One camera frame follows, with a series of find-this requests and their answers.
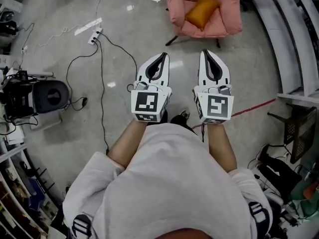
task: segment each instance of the tiled floor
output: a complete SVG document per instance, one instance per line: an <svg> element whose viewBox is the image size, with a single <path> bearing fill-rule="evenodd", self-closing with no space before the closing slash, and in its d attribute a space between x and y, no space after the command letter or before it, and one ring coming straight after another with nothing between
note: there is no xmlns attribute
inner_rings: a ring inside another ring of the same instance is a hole
<svg viewBox="0 0 319 239"><path fill-rule="evenodd" d="M53 38L63 27L71 29L95 19L98 0L25 0L18 22L27 27L35 23L27 42L27 55L22 67L54 72L57 79L65 81L68 64L79 55L94 51L88 39L91 29L74 35L74 30ZM206 48L215 52L229 67L233 86L233 112L251 108L276 98L280 79L276 60L266 32L253 8L242 12L243 31L220 40L221 49L212 39L195 40L179 38L172 46L165 47L173 34L166 0L101 0L97 18L101 18L103 33L114 43L130 52L137 65L151 56L167 52L170 56L169 85L173 90L167 108L169 117L188 107L191 112L189 125L199 124L192 88L197 84L199 53ZM19 54L26 38L21 32L13 52ZM131 98L126 86L134 81L135 67L132 59L121 49L111 46L102 36L104 51L104 125L109 145L116 141L132 119ZM73 63L69 81L74 99L88 97L87 106L80 112L68 109L63 123L41 132L28 134L25 142L34 162L44 165L56 183L55 190L63 192L84 167L95 151L105 151L101 126L100 97L101 54L81 58ZM267 143L280 143L283 127L267 116L269 109L282 109L281 102L272 103L249 113L234 117L225 123L239 165L247 166L260 147Z"/></svg>

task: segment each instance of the white hoodie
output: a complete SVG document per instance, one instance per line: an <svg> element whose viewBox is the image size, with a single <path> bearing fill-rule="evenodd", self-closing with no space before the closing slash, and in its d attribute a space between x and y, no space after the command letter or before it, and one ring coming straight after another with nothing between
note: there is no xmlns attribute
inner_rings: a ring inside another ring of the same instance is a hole
<svg viewBox="0 0 319 239"><path fill-rule="evenodd" d="M148 126L125 170L96 152L63 203L69 227L83 212L93 216L99 239L154 239L192 228L213 239L255 239L247 202L270 214L248 169L226 173L193 132L175 124Z"/></svg>

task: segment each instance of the power strip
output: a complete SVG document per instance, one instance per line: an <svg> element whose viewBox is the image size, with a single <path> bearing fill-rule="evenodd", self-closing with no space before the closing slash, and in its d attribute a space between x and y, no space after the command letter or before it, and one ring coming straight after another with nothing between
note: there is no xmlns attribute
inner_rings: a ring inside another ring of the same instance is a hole
<svg viewBox="0 0 319 239"><path fill-rule="evenodd" d="M101 27L97 27L95 30L94 30L94 33L91 35L89 41L88 41L88 44L91 44L93 45L95 43L95 41L93 40L93 38L95 37L96 39L99 37L100 34L97 33L98 32L102 32L102 28Z"/></svg>

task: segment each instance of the white cable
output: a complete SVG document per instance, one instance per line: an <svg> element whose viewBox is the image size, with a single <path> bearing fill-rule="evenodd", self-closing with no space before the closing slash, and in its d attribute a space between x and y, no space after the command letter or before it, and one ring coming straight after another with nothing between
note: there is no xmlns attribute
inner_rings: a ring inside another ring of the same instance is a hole
<svg viewBox="0 0 319 239"><path fill-rule="evenodd" d="M90 27L92 27L94 24L92 24L91 26L87 27L87 26L86 26L86 23L88 23L89 21L91 21L91 20L86 21L86 22L85 22L85 25L76 25L76 26L72 27L70 30L68 30L68 28L64 26L64 27L61 29L61 30L62 30L61 34L59 34L59 35L53 35L53 36L51 36L51 37L49 38L49 40L48 40L46 43L44 43L44 44L39 44L39 43L38 43L38 45L39 45L40 47L43 47L43 46L47 45L47 44L51 41L52 38L54 38L54 37L60 37L60 36L63 35L64 33L68 33L68 32L72 31L73 29L75 29L75 28L78 27L78 26L84 26L84 27L86 27L86 28L90 28Z"/></svg>
<svg viewBox="0 0 319 239"><path fill-rule="evenodd" d="M100 23L99 21L97 21L98 7L99 7L100 2L101 2L101 0L98 1L97 5L96 5L96 8L95 8L95 20L94 20L94 21L88 20L88 21L85 22L84 25L76 25L76 26L72 27L70 30L68 30L67 27L63 27L63 28L61 29L62 32L61 32L60 35L53 35L53 36L51 36L51 37L49 38L49 40L48 40L46 43L44 43L44 44L39 44L39 43L38 43L38 45L39 45L40 47L43 47L43 46L47 45L47 44L52 40L52 38L54 38L54 37L60 37L60 36L63 35L64 33L68 33L68 32L72 31L73 29L75 29L75 28L78 27L78 26L84 26L84 27L86 27L86 28L92 28L92 31L95 32L96 29L97 29L97 27L95 28L95 30L93 30L93 26L94 26L94 25L97 25L97 24L99 25L98 27L101 26L101 23ZM89 27L86 26L86 23L88 23L88 22L92 22L91 26L89 26Z"/></svg>
<svg viewBox="0 0 319 239"><path fill-rule="evenodd" d="M99 7L100 2L101 2L101 0L98 1L98 4L96 5L96 8L95 8L95 21L94 21L94 24L96 24L96 22L97 22L97 18L98 18L98 7ZM99 25L99 26L96 26L95 30L92 29L93 32L95 32L98 27L101 27L101 23L100 23L100 22L98 22L98 25Z"/></svg>

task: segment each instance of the orange pillow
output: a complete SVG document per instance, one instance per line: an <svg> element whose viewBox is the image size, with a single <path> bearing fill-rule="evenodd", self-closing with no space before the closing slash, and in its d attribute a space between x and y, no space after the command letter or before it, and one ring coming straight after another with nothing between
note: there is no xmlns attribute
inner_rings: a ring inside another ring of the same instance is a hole
<svg viewBox="0 0 319 239"><path fill-rule="evenodd" d="M196 6L186 14L185 20L203 31L210 16L218 7L217 0L198 0Z"/></svg>

